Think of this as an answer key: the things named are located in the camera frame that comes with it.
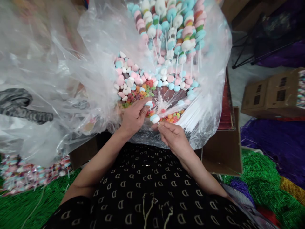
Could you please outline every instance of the person's right hand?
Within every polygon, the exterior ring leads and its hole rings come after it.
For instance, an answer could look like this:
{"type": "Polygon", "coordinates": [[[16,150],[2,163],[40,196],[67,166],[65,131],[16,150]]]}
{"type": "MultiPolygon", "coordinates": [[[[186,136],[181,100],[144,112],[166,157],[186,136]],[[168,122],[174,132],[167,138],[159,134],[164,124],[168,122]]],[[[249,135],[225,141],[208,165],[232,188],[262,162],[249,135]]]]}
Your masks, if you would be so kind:
{"type": "Polygon", "coordinates": [[[163,121],[157,128],[161,134],[161,140],[179,159],[185,160],[194,153],[181,126],[163,121]]]}

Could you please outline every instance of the person's left hand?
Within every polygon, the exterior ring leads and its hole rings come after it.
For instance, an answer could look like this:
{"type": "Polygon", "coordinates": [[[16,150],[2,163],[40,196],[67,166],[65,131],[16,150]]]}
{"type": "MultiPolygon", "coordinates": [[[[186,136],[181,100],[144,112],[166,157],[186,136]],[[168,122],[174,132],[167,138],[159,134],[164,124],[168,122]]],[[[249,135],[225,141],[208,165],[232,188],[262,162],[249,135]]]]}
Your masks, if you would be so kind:
{"type": "Polygon", "coordinates": [[[152,100],[151,97],[137,100],[125,109],[120,129],[128,134],[129,137],[132,137],[141,129],[146,113],[149,110],[149,106],[144,105],[150,100],[152,100]]]}

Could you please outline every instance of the floor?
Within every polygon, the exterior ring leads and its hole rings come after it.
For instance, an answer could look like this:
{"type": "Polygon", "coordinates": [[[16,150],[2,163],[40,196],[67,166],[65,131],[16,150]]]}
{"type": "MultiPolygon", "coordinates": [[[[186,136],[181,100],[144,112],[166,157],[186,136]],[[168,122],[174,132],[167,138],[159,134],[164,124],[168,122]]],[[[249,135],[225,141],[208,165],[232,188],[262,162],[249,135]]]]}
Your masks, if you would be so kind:
{"type": "MultiPolygon", "coordinates": [[[[241,32],[232,32],[233,42],[243,37],[245,34],[241,32]]],[[[267,68],[258,65],[245,64],[237,69],[232,69],[232,65],[236,61],[239,55],[240,48],[232,48],[231,56],[228,62],[229,81],[232,95],[233,106],[241,108],[242,98],[244,94],[245,86],[251,82],[257,82],[264,80],[269,76],[279,74],[292,68],[288,67],[277,67],[267,68]]],[[[251,49],[245,51],[239,60],[245,60],[252,55],[251,49]]],[[[249,119],[252,117],[240,113],[239,126],[244,126],[249,119]]]]}

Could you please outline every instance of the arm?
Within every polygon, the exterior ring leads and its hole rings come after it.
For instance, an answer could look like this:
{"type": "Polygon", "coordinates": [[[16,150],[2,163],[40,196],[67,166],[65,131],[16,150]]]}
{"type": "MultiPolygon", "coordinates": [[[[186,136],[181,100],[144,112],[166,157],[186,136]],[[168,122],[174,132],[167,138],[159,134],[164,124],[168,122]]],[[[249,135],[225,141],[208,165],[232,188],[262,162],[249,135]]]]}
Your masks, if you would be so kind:
{"type": "Polygon", "coordinates": [[[145,103],[151,98],[136,101],[125,109],[121,127],[107,141],[102,149],[90,160],[76,177],[60,204],[76,196],[91,198],[105,173],[112,167],[121,148],[141,128],[149,106],[145,103]]]}
{"type": "Polygon", "coordinates": [[[183,168],[195,179],[207,194],[216,194],[230,199],[217,180],[205,169],[201,160],[190,146],[181,126],[161,122],[157,126],[162,141],[177,156],[183,168]]]}

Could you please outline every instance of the finger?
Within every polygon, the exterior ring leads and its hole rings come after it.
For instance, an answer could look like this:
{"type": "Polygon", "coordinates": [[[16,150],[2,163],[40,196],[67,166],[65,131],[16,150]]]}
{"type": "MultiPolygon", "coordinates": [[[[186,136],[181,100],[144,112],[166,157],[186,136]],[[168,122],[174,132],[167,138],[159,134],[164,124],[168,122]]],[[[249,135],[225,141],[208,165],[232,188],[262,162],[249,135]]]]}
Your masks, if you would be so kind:
{"type": "Polygon", "coordinates": [[[164,142],[164,144],[166,144],[168,146],[168,142],[167,142],[166,138],[164,137],[164,135],[161,133],[160,133],[160,135],[161,135],[161,140],[164,142]]]}
{"type": "Polygon", "coordinates": [[[179,125],[175,125],[173,123],[169,123],[167,121],[161,122],[160,125],[166,127],[167,129],[169,129],[171,132],[175,133],[175,134],[181,134],[181,126],[179,125]]]}
{"type": "Polygon", "coordinates": [[[161,123],[160,123],[160,125],[158,125],[158,130],[167,140],[170,141],[171,139],[173,139],[173,133],[168,128],[161,125],[161,123]]]}
{"type": "Polygon", "coordinates": [[[140,110],[142,110],[142,108],[144,107],[145,103],[147,103],[148,101],[151,101],[151,100],[152,100],[152,97],[147,97],[142,100],[137,100],[131,105],[131,107],[133,110],[140,112],[140,110]]]}
{"type": "Polygon", "coordinates": [[[158,123],[156,123],[156,124],[153,124],[152,126],[151,126],[151,128],[154,130],[154,131],[157,131],[158,130],[158,126],[159,124],[158,123]]]}
{"type": "Polygon", "coordinates": [[[146,116],[146,113],[147,113],[147,111],[148,111],[149,109],[150,109],[150,106],[145,106],[145,107],[143,107],[142,110],[141,110],[140,113],[139,113],[139,118],[144,120],[144,118],[145,118],[145,116],[146,116]]]}

